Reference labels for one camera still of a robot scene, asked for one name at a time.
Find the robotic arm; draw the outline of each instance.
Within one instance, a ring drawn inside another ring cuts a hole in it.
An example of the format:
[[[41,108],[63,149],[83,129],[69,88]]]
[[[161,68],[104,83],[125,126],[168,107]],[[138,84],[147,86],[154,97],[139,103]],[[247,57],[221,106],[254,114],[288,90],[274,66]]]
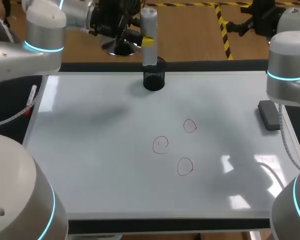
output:
[[[157,64],[157,13],[143,11],[141,19],[134,18],[141,8],[139,0],[100,0],[98,4],[92,0],[24,0],[22,7],[26,41],[22,45],[0,42],[0,82],[58,72],[67,28],[116,38],[117,42],[128,40],[144,47],[144,66]],[[130,25],[141,27],[142,34],[130,31]]]
[[[243,36],[254,29],[271,39],[266,92],[280,105],[300,106],[300,8],[278,7],[274,0],[254,0],[241,12],[252,17],[243,24],[227,24],[228,32]],[[268,240],[300,240],[300,174],[275,199]]]

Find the wooden floor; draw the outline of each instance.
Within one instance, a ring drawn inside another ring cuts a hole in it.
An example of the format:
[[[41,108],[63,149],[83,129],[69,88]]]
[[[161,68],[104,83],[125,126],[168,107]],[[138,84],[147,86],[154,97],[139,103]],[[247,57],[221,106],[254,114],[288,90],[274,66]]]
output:
[[[192,3],[207,0],[191,0]],[[147,0],[148,3],[176,3],[174,0]],[[158,11],[158,52],[167,62],[226,60],[221,30],[215,9],[208,6],[160,6]],[[240,12],[239,6],[221,6],[225,21],[243,23],[250,16]],[[26,37],[25,14],[19,4],[12,5],[9,21],[15,34]],[[235,60],[267,59],[268,43],[264,37],[249,31],[243,37],[228,33],[231,53]],[[64,62],[140,62],[141,55],[114,57],[100,48],[101,37],[69,31],[66,35]],[[265,240],[269,232],[262,233]],[[126,235],[122,240],[194,240],[196,234]],[[202,240],[246,240],[241,233],[208,233]]]

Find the red marker drawing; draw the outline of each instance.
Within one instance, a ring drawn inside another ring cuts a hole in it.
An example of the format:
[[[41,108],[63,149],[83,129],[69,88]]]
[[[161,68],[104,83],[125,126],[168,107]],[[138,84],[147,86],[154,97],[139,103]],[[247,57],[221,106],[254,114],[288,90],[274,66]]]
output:
[[[36,95],[36,91],[37,91],[37,85],[33,85],[30,91],[30,95],[28,98],[28,101],[26,102],[26,108],[30,106],[30,104],[34,101],[35,95]],[[29,116],[30,114],[30,109],[28,109],[24,115]]]
[[[183,162],[183,164],[186,165],[186,166],[188,167],[188,170],[186,170],[186,171],[184,171],[184,172],[182,172],[182,173],[180,173],[180,172],[181,172],[181,169],[179,169],[179,167],[180,167],[179,165],[180,165],[181,162]],[[191,173],[193,170],[194,170],[194,164],[193,164],[193,162],[192,162],[189,158],[183,157],[183,158],[181,158],[181,159],[179,160],[178,166],[177,166],[177,172],[178,172],[178,175],[179,175],[179,176],[186,176],[186,175],[188,175],[189,173]]]
[[[183,129],[189,134],[197,129],[197,125],[192,119],[187,119],[183,123]]]
[[[167,139],[165,136],[158,136],[158,137],[153,141],[153,144],[152,144],[152,150],[153,150],[153,152],[156,153],[156,154],[166,154],[166,152],[157,152],[157,151],[155,151],[155,143],[156,143],[156,141],[157,141],[157,142],[158,142],[158,146],[159,146],[159,145],[160,145],[160,140],[166,142],[166,145],[164,146],[165,148],[168,147],[168,145],[169,145],[168,139]]]

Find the cable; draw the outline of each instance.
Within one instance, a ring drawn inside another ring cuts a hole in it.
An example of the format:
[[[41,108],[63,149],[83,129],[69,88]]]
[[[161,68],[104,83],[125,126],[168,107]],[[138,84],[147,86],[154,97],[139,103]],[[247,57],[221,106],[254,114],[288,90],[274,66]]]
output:
[[[282,190],[285,188],[284,184],[282,183],[280,177],[276,174],[276,172],[267,164],[263,163],[263,162],[258,162],[259,165],[265,167],[266,169],[268,169],[272,175],[274,176],[274,178],[277,180],[277,182],[279,183],[280,187],[282,188]]]
[[[33,99],[32,103],[29,106],[27,106],[26,108],[24,108],[23,110],[21,110],[20,112],[18,112],[17,114],[13,115],[12,117],[9,117],[6,120],[0,121],[0,126],[19,118],[20,116],[25,114],[26,111],[31,109],[36,104],[37,100],[41,97],[42,90],[44,89],[45,81],[48,80],[48,77],[49,77],[48,75],[42,76],[40,88],[36,94],[36,97]]]
[[[75,31],[79,31],[79,32],[86,33],[86,34],[89,34],[89,33],[90,33],[90,30],[85,29],[85,28],[83,28],[83,27],[78,27],[78,26],[68,26],[66,29],[67,29],[67,30],[75,30]]]
[[[297,169],[300,170],[300,166],[299,164],[295,161],[294,157],[292,156],[288,144],[287,144],[287,140],[286,140],[286,136],[285,136],[285,130],[284,130],[284,120],[283,120],[283,115],[282,115],[282,105],[279,104],[279,124],[280,124],[280,132],[281,132],[281,137],[282,137],[282,142],[284,145],[284,149],[286,151],[286,153],[288,154],[291,162],[295,165],[295,167]]]

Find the whiteboard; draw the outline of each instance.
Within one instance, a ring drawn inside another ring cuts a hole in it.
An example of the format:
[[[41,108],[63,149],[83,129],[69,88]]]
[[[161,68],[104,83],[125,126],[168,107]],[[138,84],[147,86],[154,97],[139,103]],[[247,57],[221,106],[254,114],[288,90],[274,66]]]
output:
[[[268,218],[281,187],[260,163],[283,185],[298,170],[261,123],[266,74],[169,72],[157,92],[142,79],[49,77],[24,145],[69,219]]]

